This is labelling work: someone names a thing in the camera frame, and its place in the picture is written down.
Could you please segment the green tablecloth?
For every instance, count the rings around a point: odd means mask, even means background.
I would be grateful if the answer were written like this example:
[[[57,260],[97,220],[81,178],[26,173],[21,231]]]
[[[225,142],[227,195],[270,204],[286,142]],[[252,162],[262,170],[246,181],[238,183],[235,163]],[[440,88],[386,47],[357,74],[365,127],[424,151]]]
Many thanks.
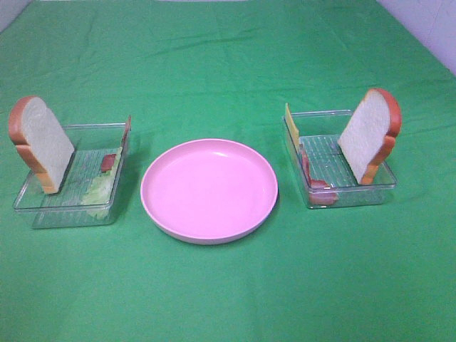
[[[308,209],[281,117],[389,90],[403,125],[380,206]],[[60,122],[132,120],[117,221],[35,230],[11,107]],[[140,181],[163,151],[226,138],[258,150],[279,198],[219,246],[161,232]],[[375,1],[35,1],[1,34],[3,341],[453,341],[455,78]]]

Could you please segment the pink round plate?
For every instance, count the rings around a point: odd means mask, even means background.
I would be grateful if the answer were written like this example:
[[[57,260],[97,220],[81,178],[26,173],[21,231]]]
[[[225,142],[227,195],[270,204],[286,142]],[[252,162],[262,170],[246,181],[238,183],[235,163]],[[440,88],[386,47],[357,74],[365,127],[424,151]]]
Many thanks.
[[[166,234],[193,244],[240,239],[269,216],[279,193],[269,162],[225,139],[192,140],[161,154],[146,170],[142,205]]]

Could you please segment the bacon strip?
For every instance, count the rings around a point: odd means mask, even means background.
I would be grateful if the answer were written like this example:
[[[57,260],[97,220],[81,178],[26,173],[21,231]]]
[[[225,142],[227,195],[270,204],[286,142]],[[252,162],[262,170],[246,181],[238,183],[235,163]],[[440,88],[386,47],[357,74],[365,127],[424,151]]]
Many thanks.
[[[114,168],[115,161],[118,160],[122,154],[122,151],[123,151],[123,148],[126,143],[127,136],[129,134],[130,130],[131,130],[131,116],[129,115],[127,121],[125,122],[124,133],[122,136],[120,147],[118,148],[117,152],[104,155],[104,157],[103,157],[103,161],[100,166],[100,171],[102,173],[111,171]]]
[[[331,206],[338,200],[335,192],[330,192],[332,188],[325,180],[312,178],[310,170],[310,161],[303,143],[299,144],[301,152],[301,165],[304,172],[304,179],[309,186],[309,202],[320,206]]]

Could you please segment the clear plastic box left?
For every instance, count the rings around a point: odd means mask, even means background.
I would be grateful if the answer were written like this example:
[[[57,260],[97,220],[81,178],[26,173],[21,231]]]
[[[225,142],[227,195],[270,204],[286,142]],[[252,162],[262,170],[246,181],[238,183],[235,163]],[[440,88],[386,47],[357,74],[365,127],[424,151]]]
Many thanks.
[[[13,204],[13,209],[33,229],[84,227],[112,224],[119,213],[118,185],[128,154],[124,145],[107,204],[82,205],[83,195],[94,177],[100,174],[104,155],[120,147],[125,123],[67,125],[63,128],[75,151],[58,193],[47,195],[38,178],[30,172]]]

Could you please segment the clear plastic box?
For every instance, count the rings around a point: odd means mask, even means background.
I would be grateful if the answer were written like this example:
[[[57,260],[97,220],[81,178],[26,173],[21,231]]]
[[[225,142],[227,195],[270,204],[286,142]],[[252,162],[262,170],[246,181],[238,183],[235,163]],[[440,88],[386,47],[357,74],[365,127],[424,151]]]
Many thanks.
[[[120,147],[125,123],[67,125],[63,128],[75,151],[58,193],[47,195],[38,178],[30,172],[13,204],[13,209],[33,229],[84,227],[112,224],[119,213],[118,185],[128,154],[124,145],[107,204],[82,205],[83,195],[94,177],[100,174],[104,155]]]
[[[301,152],[296,151],[286,126],[285,114],[282,118],[287,148],[293,164],[295,176],[305,205],[310,209],[336,207],[360,207],[383,204],[393,199],[397,180],[389,166],[383,162],[371,185],[357,183],[352,170],[338,145],[339,135],[352,116],[351,110],[322,110],[311,112],[291,112],[299,129],[299,142],[304,144],[310,161],[311,176],[325,180],[338,195],[331,206],[310,204],[309,186],[304,179],[301,165]]]

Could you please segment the yellow cheese slice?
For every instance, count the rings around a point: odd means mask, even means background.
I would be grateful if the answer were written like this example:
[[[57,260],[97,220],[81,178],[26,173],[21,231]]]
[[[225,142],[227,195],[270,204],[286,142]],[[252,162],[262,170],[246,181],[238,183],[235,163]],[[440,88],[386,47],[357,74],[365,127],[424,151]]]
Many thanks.
[[[300,149],[300,142],[299,142],[299,129],[296,127],[294,123],[294,119],[292,118],[291,109],[288,103],[285,105],[285,121],[286,126],[289,130],[289,134],[291,136],[292,143],[294,144],[294,148],[296,151]]]

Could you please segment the green lettuce leaf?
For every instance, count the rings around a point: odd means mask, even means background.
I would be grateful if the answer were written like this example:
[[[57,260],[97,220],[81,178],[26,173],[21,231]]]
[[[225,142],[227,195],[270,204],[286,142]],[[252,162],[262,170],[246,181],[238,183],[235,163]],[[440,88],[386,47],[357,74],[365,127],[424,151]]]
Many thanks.
[[[100,171],[100,174],[93,178],[88,190],[82,197],[82,205],[107,204],[109,202],[119,162],[120,158],[115,161],[114,168],[111,171],[105,173]]]

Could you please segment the clear plastic box right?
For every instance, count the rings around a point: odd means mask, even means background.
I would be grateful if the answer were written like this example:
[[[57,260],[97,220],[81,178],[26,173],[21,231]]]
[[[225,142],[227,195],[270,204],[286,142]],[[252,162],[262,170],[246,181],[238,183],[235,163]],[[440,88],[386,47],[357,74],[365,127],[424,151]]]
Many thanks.
[[[310,161],[311,176],[325,180],[338,195],[331,206],[310,204],[309,186],[304,179],[301,165],[301,152],[296,151],[286,126],[285,114],[282,118],[287,148],[293,164],[295,176],[305,205],[310,209],[336,207],[360,207],[383,204],[393,199],[397,180],[389,166],[383,162],[371,185],[357,183],[352,170],[338,145],[339,135],[352,116],[351,110],[322,110],[311,112],[291,112],[299,129],[299,142],[304,144]]]

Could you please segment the toast bread slice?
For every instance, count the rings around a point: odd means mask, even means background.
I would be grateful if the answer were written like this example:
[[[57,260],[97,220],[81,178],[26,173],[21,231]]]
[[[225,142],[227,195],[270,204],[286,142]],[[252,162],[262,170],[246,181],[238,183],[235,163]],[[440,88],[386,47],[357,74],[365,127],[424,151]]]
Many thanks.
[[[53,111],[38,96],[19,99],[9,116],[9,137],[46,194],[57,193],[74,146]]]
[[[401,125],[401,110],[394,96],[382,88],[368,90],[338,139],[358,184],[373,182],[395,146]]]

